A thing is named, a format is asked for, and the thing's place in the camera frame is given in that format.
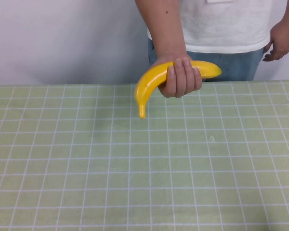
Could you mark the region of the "person's right hand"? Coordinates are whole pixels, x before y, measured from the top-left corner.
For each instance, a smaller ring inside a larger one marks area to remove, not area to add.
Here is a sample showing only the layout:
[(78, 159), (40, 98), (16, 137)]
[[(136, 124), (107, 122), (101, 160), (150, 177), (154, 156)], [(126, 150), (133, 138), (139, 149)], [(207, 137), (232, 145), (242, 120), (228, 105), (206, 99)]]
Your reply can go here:
[(167, 70), (167, 80), (159, 85), (158, 89), (166, 98), (181, 98), (202, 86), (202, 77), (197, 68), (191, 65), (191, 57), (185, 51), (167, 52), (157, 55), (155, 51), (149, 54), (151, 67), (174, 62)]

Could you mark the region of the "person's left hand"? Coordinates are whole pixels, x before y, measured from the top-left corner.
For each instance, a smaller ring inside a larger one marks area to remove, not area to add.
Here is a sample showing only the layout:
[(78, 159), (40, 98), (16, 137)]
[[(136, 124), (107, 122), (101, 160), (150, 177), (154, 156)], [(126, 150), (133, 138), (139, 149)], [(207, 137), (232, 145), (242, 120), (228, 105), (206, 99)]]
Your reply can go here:
[(270, 31), (270, 41), (265, 46), (264, 52), (272, 50), (263, 58), (265, 62), (271, 62), (283, 58), (289, 53), (289, 20), (281, 20)]

